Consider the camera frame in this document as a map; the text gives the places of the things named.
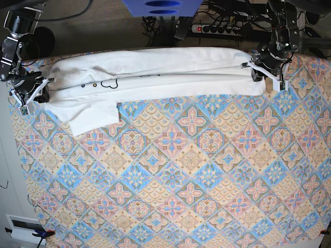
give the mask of power strip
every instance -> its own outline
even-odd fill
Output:
[[[211,35],[238,35],[239,28],[224,29],[224,27],[210,26],[210,25],[192,25],[192,33],[195,34],[211,34]]]

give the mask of tiled pattern fabric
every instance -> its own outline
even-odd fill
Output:
[[[11,118],[49,247],[253,247],[315,239],[331,219],[331,65],[296,56],[289,91],[119,105],[73,137],[36,105]]]

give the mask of patterned tablecloth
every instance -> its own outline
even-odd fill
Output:
[[[49,64],[54,60],[42,60]],[[50,247],[253,247],[315,239],[331,219],[331,65],[295,57],[289,91],[127,102],[79,137],[10,110]]]

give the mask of blue object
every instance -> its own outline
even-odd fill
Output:
[[[132,16],[192,17],[202,0],[123,0]]]

